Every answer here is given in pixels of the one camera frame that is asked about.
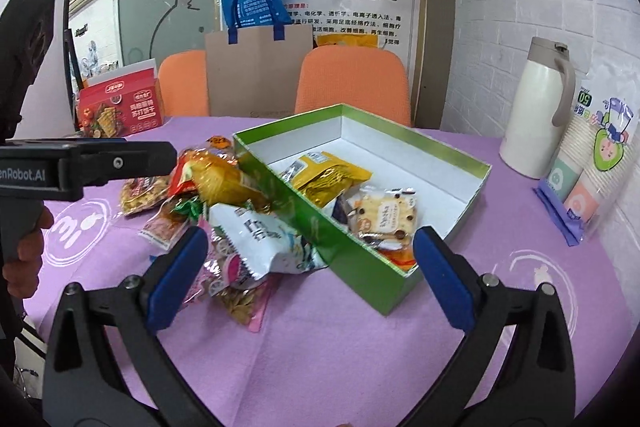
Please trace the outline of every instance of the green gift box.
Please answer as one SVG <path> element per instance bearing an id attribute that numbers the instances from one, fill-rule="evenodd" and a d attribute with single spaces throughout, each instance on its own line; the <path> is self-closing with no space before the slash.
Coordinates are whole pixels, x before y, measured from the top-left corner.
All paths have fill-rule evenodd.
<path id="1" fill-rule="evenodd" d="M 326 151 L 371 171 L 377 188 L 416 191 L 417 225 L 450 240 L 470 213 L 491 165 L 417 131 L 350 107 L 333 105 L 234 134 L 242 171 L 273 210 L 314 244 L 331 270 L 387 315 L 422 279 L 404 272 L 345 232 L 279 174 L 308 152 Z"/>

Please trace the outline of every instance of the white thermos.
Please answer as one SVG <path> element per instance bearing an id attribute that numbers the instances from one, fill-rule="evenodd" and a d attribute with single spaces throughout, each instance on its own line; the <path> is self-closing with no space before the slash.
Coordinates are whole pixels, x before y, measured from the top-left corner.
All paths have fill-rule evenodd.
<path id="1" fill-rule="evenodd" d="M 547 174 L 572 114 L 574 91 L 566 44 L 533 37 L 500 146 L 508 166 L 529 178 Z"/>

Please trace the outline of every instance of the yellow snack bag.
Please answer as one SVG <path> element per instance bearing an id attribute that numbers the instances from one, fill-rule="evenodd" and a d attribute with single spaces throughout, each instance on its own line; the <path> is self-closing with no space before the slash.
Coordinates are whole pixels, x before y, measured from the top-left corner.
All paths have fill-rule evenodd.
<path id="1" fill-rule="evenodd" d="M 316 37 L 318 46 L 364 46 L 365 48 L 377 48 L 377 35 L 354 35 L 348 33 L 329 33 L 327 35 L 318 35 Z"/>
<path id="2" fill-rule="evenodd" d="M 267 205 L 266 198 L 252 179 L 237 167 L 207 150 L 188 151 L 186 154 L 191 179 L 204 203 L 240 205 L 251 200 L 257 208 Z"/>
<path id="3" fill-rule="evenodd" d="M 322 151 L 300 156 L 280 177 L 322 208 L 348 188 L 367 181 L 371 172 Z"/>

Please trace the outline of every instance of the thermos lid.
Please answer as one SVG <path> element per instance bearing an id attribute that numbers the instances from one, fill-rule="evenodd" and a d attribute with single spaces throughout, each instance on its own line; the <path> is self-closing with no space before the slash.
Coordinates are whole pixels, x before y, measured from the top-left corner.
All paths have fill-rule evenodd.
<path id="1" fill-rule="evenodd" d="M 566 44 L 550 41 L 549 39 L 543 39 L 542 37 L 533 37 L 531 39 L 529 56 L 527 57 L 528 60 L 542 64 L 547 68 L 560 71 L 555 60 L 557 57 L 569 60 L 569 49 Z"/>

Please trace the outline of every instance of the orange chair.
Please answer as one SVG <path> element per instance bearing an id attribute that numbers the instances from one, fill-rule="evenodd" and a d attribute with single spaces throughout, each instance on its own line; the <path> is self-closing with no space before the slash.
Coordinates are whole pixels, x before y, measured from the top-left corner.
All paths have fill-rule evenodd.
<path id="1" fill-rule="evenodd" d="M 364 46 L 320 46 L 300 71 L 296 113 L 347 103 L 411 126 L 409 82 L 400 59 Z"/>
<path id="2" fill-rule="evenodd" d="M 167 116 L 209 116 L 207 61 L 202 50 L 169 55 L 158 70 Z"/>

